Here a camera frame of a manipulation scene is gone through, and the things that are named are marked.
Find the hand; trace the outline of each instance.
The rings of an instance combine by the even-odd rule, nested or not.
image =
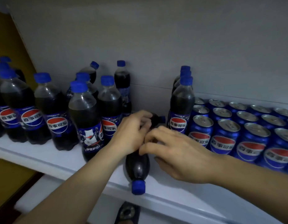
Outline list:
[[[114,146],[123,157],[136,151],[151,127],[151,117],[150,112],[141,110],[123,118],[108,145]]]
[[[158,140],[164,143],[151,142]],[[160,168],[176,180],[191,183],[212,183],[220,155],[195,140],[164,126],[150,131],[139,154],[155,154]]]

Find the silver can lid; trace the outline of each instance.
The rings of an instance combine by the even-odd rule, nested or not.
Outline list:
[[[259,137],[269,137],[271,135],[271,132],[268,129],[253,122],[246,123],[244,127],[251,134],[259,136]]]
[[[251,108],[261,113],[267,113],[267,114],[271,113],[271,110],[269,108],[260,105],[251,105]]]
[[[202,100],[201,98],[195,97],[195,104],[196,104],[196,105],[204,105],[205,102],[204,102],[204,100]]]
[[[219,119],[218,124],[221,128],[229,132],[237,132],[240,130],[240,126],[236,122],[229,119]]]
[[[248,107],[242,103],[237,103],[237,102],[230,102],[229,105],[232,108],[238,109],[238,110],[246,110]]]
[[[272,116],[272,115],[262,115],[261,118],[275,126],[283,127],[286,125],[284,120],[280,119],[279,117]]]
[[[193,120],[197,125],[201,127],[211,127],[214,124],[211,118],[201,115],[194,116]]]
[[[274,108],[274,111],[282,116],[288,117],[288,109],[276,107]]]
[[[288,130],[287,129],[276,128],[274,131],[280,138],[288,142]]]
[[[216,107],[225,107],[225,103],[223,101],[220,101],[220,100],[210,99],[208,102],[211,105],[216,106]]]
[[[230,112],[229,110],[225,108],[216,107],[212,111],[214,112],[214,114],[220,117],[229,118],[232,116],[232,112]]]
[[[209,109],[203,105],[194,105],[193,110],[199,114],[209,113]]]
[[[258,117],[253,115],[252,113],[249,113],[249,112],[238,111],[236,114],[238,117],[240,117],[241,119],[244,119],[246,121],[250,121],[250,122],[258,121]]]

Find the person's left hand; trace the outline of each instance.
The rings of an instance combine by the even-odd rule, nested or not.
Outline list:
[[[123,118],[108,146],[113,146],[122,156],[136,151],[151,127],[152,114],[145,110]]]

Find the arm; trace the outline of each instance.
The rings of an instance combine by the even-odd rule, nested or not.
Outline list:
[[[224,187],[288,223],[287,174],[215,154],[191,138],[165,127],[149,132],[139,153],[155,154],[160,168],[176,180]]]
[[[120,160],[142,144],[150,117],[151,113],[140,111],[124,118],[107,146],[17,224],[86,223]]]

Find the blue bottle cap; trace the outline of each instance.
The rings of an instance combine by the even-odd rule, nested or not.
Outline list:
[[[114,85],[114,77],[111,75],[103,75],[100,78],[100,81],[103,86],[113,86]]]
[[[13,69],[3,69],[0,70],[0,78],[2,79],[16,78],[16,73]]]
[[[99,64],[95,61],[92,61],[91,64],[90,64],[90,67],[93,67],[95,70],[97,70],[99,68]]]
[[[5,62],[0,62],[0,70],[4,70],[4,69],[10,69],[9,64]]]
[[[191,86],[193,84],[193,77],[182,77],[180,78],[180,84],[183,86]]]
[[[190,66],[186,66],[186,65],[183,65],[180,68],[180,71],[190,71],[190,70],[191,70],[191,67]]]
[[[160,116],[160,123],[166,123],[166,117]]]
[[[125,61],[117,61],[117,67],[125,67]]]
[[[46,83],[52,81],[50,74],[47,72],[35,73],[34,79],[37,83]]]
[[[72,81],[70,87],[73,93],[83,93],[88,90],[86,82]]]
[[[79,82],[88,82],[90,80],[90,75],[87,72],[78,72],[76,74],[76,80]]]
[[[131,183],[131,192],[134,195],[142,195],[145,193],[145,181],[143,180],[134,180]]]
[[[180,77],[190,77],[192,75],[192,72],[189,70],[184,70],[180,72]]]
[[[9,56],[0,56],[1,62],[11,62],[12,60],[9,58]]]

